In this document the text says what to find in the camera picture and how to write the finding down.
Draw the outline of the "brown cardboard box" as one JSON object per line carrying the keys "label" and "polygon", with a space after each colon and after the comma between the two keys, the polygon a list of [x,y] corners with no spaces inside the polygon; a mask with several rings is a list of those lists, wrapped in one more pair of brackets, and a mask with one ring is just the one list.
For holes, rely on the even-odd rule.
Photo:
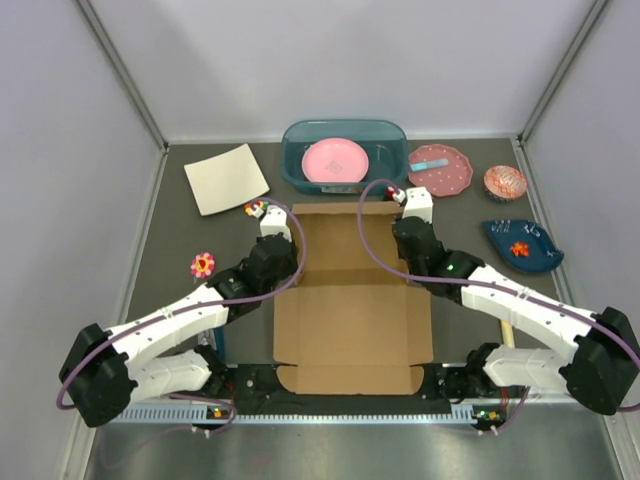
{"label": "brown cardboard box", "polygon": [[401,270],[391,202],[297,204],[307,250],[295,287],[274,300],[274,359],[295,394],[411,395],[434,358],[431,297]]}

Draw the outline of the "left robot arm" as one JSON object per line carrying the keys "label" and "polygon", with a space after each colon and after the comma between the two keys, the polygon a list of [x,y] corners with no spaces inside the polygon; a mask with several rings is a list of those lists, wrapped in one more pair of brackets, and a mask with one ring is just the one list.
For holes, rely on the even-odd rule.
{"label": "left robot arm", "polygon": [[297,280],[306,256],[304,238],[292,240],[282,233],[260,237],[247,257],[184,298],[117,327],[84,327],[59,372],[59,394],[70,397],[70,408],[89,428],[103,426],[130,404],[152,397],[187,390],[220,394],[227,374],[212,363],[211,354],[195,348],[168,357],[166,351],[284,292]]}

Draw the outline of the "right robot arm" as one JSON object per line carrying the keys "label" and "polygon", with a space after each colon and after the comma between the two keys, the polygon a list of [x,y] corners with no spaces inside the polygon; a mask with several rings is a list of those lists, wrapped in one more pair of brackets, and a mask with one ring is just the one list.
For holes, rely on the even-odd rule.
{"label": "right robot arm", "polygon": [[443,246],[431,223],[408,216],[391,227],[412,280],[432,295],[503,320],[540,349],[484,344],[467,357],[466,380],[487,396],[500,386],[566,393],[602,415],[626,411],[639,375],[639,342],[626,314],[563,304],[502,275],[483,260]]}

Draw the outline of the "red black stamp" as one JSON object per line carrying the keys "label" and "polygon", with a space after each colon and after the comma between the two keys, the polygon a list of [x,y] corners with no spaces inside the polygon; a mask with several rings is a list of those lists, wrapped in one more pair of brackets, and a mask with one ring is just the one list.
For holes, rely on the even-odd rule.
{"label": "red black stamp", "polygon": [[384,201],[395,201],[395,189],[391,186],[387,186],[384,194]]}

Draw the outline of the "multicolour flower toy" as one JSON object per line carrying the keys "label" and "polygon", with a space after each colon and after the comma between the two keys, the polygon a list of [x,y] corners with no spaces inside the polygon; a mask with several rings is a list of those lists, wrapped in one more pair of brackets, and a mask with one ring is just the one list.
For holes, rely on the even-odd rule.
{"label": "multicolour flower toy", "polygon": [[260,200],[252,201],[245,205],[244,211],[251,217],[260,218],[264,214],[264,203]]}

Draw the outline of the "pink polka dot plate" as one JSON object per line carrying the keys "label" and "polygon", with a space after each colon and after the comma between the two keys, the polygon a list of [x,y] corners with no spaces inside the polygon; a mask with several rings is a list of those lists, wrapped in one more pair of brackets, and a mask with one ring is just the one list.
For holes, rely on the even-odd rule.
{"label": "pink polka dot plate", "polygon": [[425,187],[432,196],[446,197],[460,194],[471,184],[473,168],[467,156],[456,148],[443,144],[428,144],[418,147],[408,157],[411,163],[446,158],[449,164],[442,168],[412,173],[408,180],[415,187]]}

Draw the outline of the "blue pink spoon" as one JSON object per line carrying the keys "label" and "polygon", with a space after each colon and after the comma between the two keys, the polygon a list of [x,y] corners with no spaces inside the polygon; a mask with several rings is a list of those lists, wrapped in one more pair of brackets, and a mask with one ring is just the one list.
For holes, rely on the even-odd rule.
{"label": "blue pink spoon", "polygon": [[449,160],[446,158],[440,158],[435,160],[427,160],[416,163],[411,163],[409,169],[412,173],[418,173],[426,170],[442,168],[449,164]]}

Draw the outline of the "red pink flower toy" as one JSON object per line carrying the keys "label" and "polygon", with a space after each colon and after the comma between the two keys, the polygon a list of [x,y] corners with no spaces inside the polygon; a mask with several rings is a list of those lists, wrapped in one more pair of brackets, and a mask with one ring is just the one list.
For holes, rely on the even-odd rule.
{"label": "red pink flower toy", "polygon": [[190,272],[195,279],[205,279],[212,275],[215,266],[214,256],[209,252],[201,252],[191,261]]}

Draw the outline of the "white square plate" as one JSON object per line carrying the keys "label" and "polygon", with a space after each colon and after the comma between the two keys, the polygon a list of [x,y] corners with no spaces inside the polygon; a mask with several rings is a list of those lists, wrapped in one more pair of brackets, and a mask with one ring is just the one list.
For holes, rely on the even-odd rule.
{"label": "white square plate", "polygon": [[270,190],[248,144],[187,164],[184,171],[201,216],[243,206]]}

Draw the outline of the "teal plastic basin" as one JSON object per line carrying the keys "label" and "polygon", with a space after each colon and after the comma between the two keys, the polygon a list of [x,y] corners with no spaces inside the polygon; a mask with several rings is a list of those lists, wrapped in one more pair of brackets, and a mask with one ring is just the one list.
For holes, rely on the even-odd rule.
{"label": "teal plastic basin", "polygon": [[380,119],[304,120],[281,139],[280,172],[304,194],[360,194],[374,180],[403,182],[408,141]]}

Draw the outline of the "pink round plate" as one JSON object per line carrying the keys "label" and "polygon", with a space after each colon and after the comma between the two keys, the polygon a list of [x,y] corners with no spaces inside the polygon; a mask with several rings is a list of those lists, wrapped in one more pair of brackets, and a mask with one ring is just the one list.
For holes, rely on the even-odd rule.
{"label": "pink round plate", "polygon": [[354,183],[369,170],[369,157],[357,143],[344,138],[327,138],[313,143],[304,153],[301,167],[307,180],[315,183]]}

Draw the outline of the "red orange candy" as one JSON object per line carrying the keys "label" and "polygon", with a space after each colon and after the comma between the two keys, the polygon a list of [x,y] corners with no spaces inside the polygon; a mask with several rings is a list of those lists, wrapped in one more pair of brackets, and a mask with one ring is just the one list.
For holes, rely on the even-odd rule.
{"label": "red orange candy", "polygon": [[525,242],[517,241],[510,246],[510,251],[514,257],[528,257],[530,255],[529,245]]}

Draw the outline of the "dark blue leaf dish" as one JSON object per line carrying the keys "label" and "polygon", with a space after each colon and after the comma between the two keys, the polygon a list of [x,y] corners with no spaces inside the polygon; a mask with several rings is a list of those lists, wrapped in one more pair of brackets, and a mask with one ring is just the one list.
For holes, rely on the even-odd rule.
{"label": "dark blue leaf dish", "polygon": [[500,257],[511,268],[528,274],[546,274],[565,258],[547,231],[523,219],[489,220],[481,228]]}

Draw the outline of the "wooden stick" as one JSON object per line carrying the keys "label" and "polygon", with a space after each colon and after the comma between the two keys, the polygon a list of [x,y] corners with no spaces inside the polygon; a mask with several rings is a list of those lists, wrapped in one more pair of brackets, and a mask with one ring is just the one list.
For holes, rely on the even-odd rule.
{"label": "wooden stick", "polygon": [[515,339],[512,326],[505,321],[501,321],[500,328],[503,343],[509,348],[514,348]]}

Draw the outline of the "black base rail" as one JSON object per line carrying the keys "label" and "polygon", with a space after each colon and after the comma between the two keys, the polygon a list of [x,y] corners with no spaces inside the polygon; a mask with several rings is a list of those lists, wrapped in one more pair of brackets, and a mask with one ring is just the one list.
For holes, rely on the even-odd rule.
{"label": "black base rail", "polygon": [[[353,402],[355,396],[333,390],[329,393],[297,393],[295,376],[285,367],[275,365],[240,365],[214,373],[203,387],[192,394],[198,398],[230,400],[247,409],[251,402],[309,403],[317,398]],[[391,397],[395,403],[410,397],[428,401],[458,404],[466,399],[509,397],[508,390],[498,387],[480,370],[463,365],[424,364],[417,367],[417,378],[411,381],[407,393],[383,390],[365,393],[367,399]]]}

